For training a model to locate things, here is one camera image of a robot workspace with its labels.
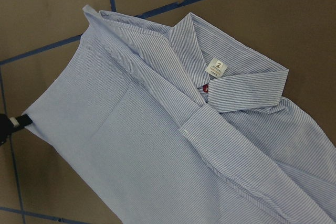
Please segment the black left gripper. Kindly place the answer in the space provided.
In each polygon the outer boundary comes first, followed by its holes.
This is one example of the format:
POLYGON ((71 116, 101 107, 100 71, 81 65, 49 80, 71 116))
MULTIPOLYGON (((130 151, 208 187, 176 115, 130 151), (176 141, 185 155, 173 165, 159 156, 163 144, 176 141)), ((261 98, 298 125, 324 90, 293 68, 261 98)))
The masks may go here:
POLYGON ((12 131, 19 131, 31 125, 32 120, 27 114, 8 118, 6 114, 0 114, 0 145, 3 145, 12 131))

